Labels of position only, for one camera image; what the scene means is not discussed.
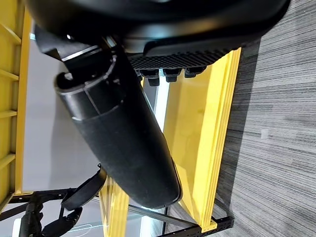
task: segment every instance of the white wall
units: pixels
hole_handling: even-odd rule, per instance
[[[98,170],[96,157],[55,95],[53,79],[62,71],[65,71],[62,63],[41,54],[32,40],[23,168],[25,191],[75,188]],[[43,226],[58,218],[59,208],[60,201],[44,205]],[[15,218],[18,216],[0,222],[0,237],[11,236]],[[99,203],[91,201],[84,206],[78,225],[95,222],[101,223],[100,207]],[[137,237],[139,231],[140,217],[130,216],[126,236]],[[77,237],[86,232],[72,232],[67,236]],[[93,228],[84,236],[101,237],[103,230],[100,227]]]

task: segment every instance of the black cylinder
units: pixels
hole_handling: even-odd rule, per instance
[[[114,57],[107,73],[76,86],[60,74],[55,90],[106,172],[133,200],[160,208],[181,198],[180,181],[140,82],[123,64]]]

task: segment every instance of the yellow shelf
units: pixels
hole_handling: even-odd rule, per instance
[[[31,17],[20,0],[0,1],[0,212],[22,192]]]
[[[170,84],[164,134],[183,187],[182,207],[202,227],[211,220],[240,49],[204,73]]]
[[[108,176],[99,197],[104,237],[124,237],[128,195]]]

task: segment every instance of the black metal frame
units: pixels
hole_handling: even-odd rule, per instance
[[[70,189],[36,191],[34,193],[41,195],[43,198],[43,202],[47,202],[50,200],[62,200],[69,190]],[[32,195],[33,194],[14,196],[9,203],[29,202]],[[0,214],[0,221],[5,220],[7,218],[10,218],[12,216],[15,216],[15,215],[25,211],[26,207],[27,207],[27,203],[1,213]],[[154,212],[151,210],[146,210],[146,209],[143,209],[141,207],[134,206],[134,205],[129,205],[128,210],[133,212],[133,213],[137,213],[137,214],[140,214],[143,216],[148,216],[148,217],[151,217],[153,219],[163,221],[162,235],[159,237],[187,237],[187,236],[205,237],[205,236],[208,236],[208,235],[232,228],[234,225],[234,218],[231,216],[221,218],[221,219],[214,219],[212,217],[212,219],[217,223],[217,228],[214,230],[202,233],[201,227],[199,225],[197,225],[196,223],[192,223],[189,221],[185,221],[185,220],[167,215],[168,207],[166,207],[164,214]],[[181,226],[181,227],[184,227],[184,229],[165,234],[164,232],[165,232],[166,223]]]
[[[192,222],[185,221],[176,217],[168,216],[167,209],[165,209],[164,214],[161,214],[161,213],[154,212],[151,210],[143,209],[141,207],[129,205],[128,210],[133,213],[137,213],[143,216],[148,216],[150,218],[163,221],[162,235],[158,237],[187,237],[187,236],[204,237],[204,236],[208,236],[208,235],[232,228],[234,225],[234,218],[231,216],[227,216],[221,219],[215,219],[212,217],[212,220],[214,220],[217,223],[217,228],[214,230],[202,233],[202,228],[196,223],[192,223]],[[164,232],[165,232],[166,223],[173,224],[180,227],[185,227],[185,228],[179,231],[165,234]]]

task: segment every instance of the striped carpet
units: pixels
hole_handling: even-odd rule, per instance
[[[214,237],[316,237],[315,14],[315,0],[293,0],[243,49],[214,207],[235,225]]]

